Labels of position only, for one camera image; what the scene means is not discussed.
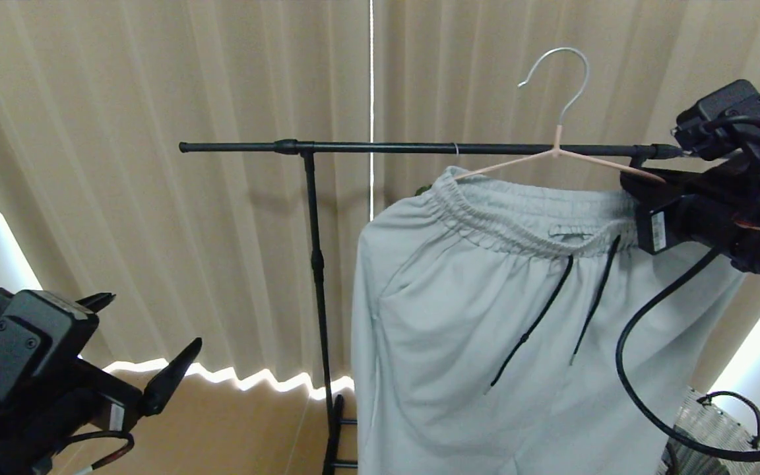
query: brown floor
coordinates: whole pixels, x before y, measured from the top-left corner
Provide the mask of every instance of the brown floor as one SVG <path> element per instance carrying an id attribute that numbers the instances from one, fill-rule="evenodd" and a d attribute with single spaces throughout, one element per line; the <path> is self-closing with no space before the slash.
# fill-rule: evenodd
<path id="1" fill-rule="evenodd" d="M 151 373 L 119 372 L 142 388 Z M 355 417 L 346 391 L 346 417 Z M 85 427 L 84 432 L 94 430 Z M 187 376 L 165 411 L 141 419 L 133 429 L 135 448 L 96 471 L 133 474 L 303 474 L 321 473 L 327 444 L 325 402 L 301 388 L 275 391 L 268 383 L 239 391 L 231 381 L 213 384 Z M 118 440 L 88 440 L 55 457 L 54 475 L 70 475 L 102 458 Z M 344 426 L 340 458 L 356 459 L 356 426 Z M 338 474 L 356 471 L 338 469 Z"/>

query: curtain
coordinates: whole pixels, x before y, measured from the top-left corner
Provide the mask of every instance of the curtain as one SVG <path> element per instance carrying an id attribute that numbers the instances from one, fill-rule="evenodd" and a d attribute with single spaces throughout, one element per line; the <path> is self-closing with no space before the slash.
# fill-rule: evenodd
<path id="1" fill-rule="evenodd" d="M 378 141 L 552 143 L 562 106 L 591 62 L 588 88 L 567 112 L 563 144 L 676 143 L 679 112 L 738 78 L 760 91 L 760 2 L 640 0 L 378 2 L 375 10 Z M 504 156 L 384 156 L 378 208 L 411 196 L 448 165 L 468 169 Z M 658 163 L 703 171 L 700 159 Z M 618 189 L 618 174 L 576 160 L 538 160 L 494 177 L 562 189 Z M 760 316 L 750 276 L 709 340 L 693 384 L 707 390 Z"/>
<path id="2" fill-rule="evenodd" d="M 179 141 L 369 138 L 364 2 L 0 3 L 0 210 L 43 288 L 115 292 L 94 364 L 320 378 L 301 159 Z M 331 363 L 348 373 L 368 157 L 317 157 Z"/>

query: silver hanger hook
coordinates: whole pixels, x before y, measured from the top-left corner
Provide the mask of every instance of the silver hanger hook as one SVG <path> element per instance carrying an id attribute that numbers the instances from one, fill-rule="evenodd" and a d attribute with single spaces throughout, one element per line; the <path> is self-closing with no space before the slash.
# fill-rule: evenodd
<path id="1" fill-rule="evenodd" d="M 559 51 L 570 51 L 573 52 L 573 54 L 579 56 L 580 59 L 583 60 L 583 65 L 585 66 L 585 78 L 583 78 L 583 85 L 579 87 L 579 91 L 577 91 L 576 94 L 574 94 L 573 98 L 568 100 L 567 104 L 565 104 L 564 108 L 561 109 L 561 114 L 559 114 L 559 125 L 561 125 L 564 122 L 565 118 L 565 112 L 567 112 L 567 109 L 570 108 L 570 106 L 573 105 L 574 102 L 576 102 L 577 99 L 579 99 L 579 96 L 582 96 L 583 92 L 585 92 L 585 87 L 588 85 L 588 73 L 590 66 L 588 65 L 588 57 L 585 56 L 585 53 L 582 51 L 579 51 L 577 48 L 571 48 L 570 46 L 562 46 L 559 48 L 553 48 L 550 51 L 547 51 L 546 53 L 542 54 L 538 60 L 536 60 L 536 63 L 533 64 L 533 67 L 530 69 L 530 72 L 527 74 L 527 79 L 524 79 L 518 84 L 518 87 L 523 87 L 525 84 L 530 82 L 530 78 L 532 77 L 533 73 L 536 72 L 536 69 L 539 64 L 541 64 L 541 61 L 544 60 L 544 58 L 550 56 L 551 54 Z"/>

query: drawstring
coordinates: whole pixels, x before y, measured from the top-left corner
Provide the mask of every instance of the drawstring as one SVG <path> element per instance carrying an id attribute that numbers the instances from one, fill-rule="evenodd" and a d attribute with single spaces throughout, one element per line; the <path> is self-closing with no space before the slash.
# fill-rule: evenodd
<path id="1" fill-rule="evenodd" d="M 606 287 L 606 281 L 609 280 L 609 271 L 612 270 L 612 262 L 615 261 L 615 254 L 618 253 L 618 244 L 620 243 L 621 237 L 615 237 L 615 241 L 613 241 L 612 246 L 609 247 L 609 255 L 606 258 L 606 268 L 603 270 L 603 277 L 600 278 L 600 283 L 597 285 L 597 293 L 594 295 L 594 301 L 591 303 L 591 308 L 588 310 L 588 316 L 585 317 L 583 331 L 579 334 L 579 340 L 577 340 L 577 345 L 573 348 L 573 355 L 571 355 L 571 361 L 568 363 L 568 366 L 573 366 L 573 358 L 577 357 L 579 344 L 583 342 L 585 331 L 588 330 L 588 324 L 591 323 L 591 317 L 594 316 L 594 312 L 597 311 L 597 306 L 600 305 L 600 298 L 603 297 L 603 289 Z"/>
<path id="2" fill-rule="evenodd" d="M 555 296 L 559 295 L 559 291 L 561 291 L 561 286 L 565 284 L 565 280 L 567 280 L 568 274 L 571 273 L 571 268 L 573 267 L 573 256 L 567 256 L 567 267 L 565 267 L 565 271 L 561 274 L 561 279 L 559 280 L 559 283 L 557 286 L 555 286 L 555 289 L 553 290 L 553 293 L 550 295 L 550 299 L 547 300 L 547 303 L 545 304 L 544 308 L 541 309 L 541 313 L 539 313 L 538 318 L 536 321 L 533 322 L 533 325 L 527 330 L 526 333 L 524 333 L 524 336 L 521 337 L 520 340 L 518 340 L 518 343 L 515 344 L 515 348 L 512 348 L 512 351 L 509 352 L 509 356 L 506 357 L 506 360 L 503 361 L 503 364 L 500 366 L 500 370 L 497 371 L 497 376 L 494 377 L 494 381 L 491 382 L 491 386 L 494 386 L 497 384 L 498 379 L 500 379 L 500 376 L 503 375 L 503 370 L 506 369 L 507 364 L 509 364 L 509 360 L 512 359 L 512 357 L 515 355 L 515 352 L 518 351 L 518 348 L 521 348 L 521 345 L 523 345 L 528 338 L 530 338 L 530 335 L 532 334 L 533 330 L 536 330 L 536 327 L 541 322 L 541 319 L 544 318 L 545 313 L 547 313 L 547 310 L 550 309 L 550 306 L 553 304 L 553 301 L 555 301 Z"/>

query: clothes rack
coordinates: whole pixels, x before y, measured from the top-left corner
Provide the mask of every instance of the clothes rack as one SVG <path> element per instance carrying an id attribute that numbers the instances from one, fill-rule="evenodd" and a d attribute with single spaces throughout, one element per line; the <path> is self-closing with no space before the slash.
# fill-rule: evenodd
<path id="1" fill-rule="evenodd" d="M 319 201 L 316 195 L 316 153 L 390 153 L 390 154 L 536 154 L 551 150 L 552 144 L 457 144 L 457 143 L 379 143 L 379 142 L 313 142 L 283 139 L 263 143 L 187 143 L 178 144 L 187 152 L 275 152 L 297 154 L 304 161 L 307 177 L 307 205 L 310 214 L 313 283 L 316 292 L 322 368 L 325 373 L 328 444 L 322 475 L 333 475 L 337 468 L 356 468 L 356 460 L 338 458 L 338 440 L 343 425 L 356 425 L 356 419 L 343 418 L 344 397 L 334 399 L 330 390 L 330 358 L 328 348 L 327 309 L 325 307 L 325 256 L 319 237 Z M 663 160 L 682 156 L 682 149 L 668 144 L 652 145 L 562 145 L 564 150 L 588 156 L 629 156 L 630 166 L 639 168 L 645 160 Z"/>

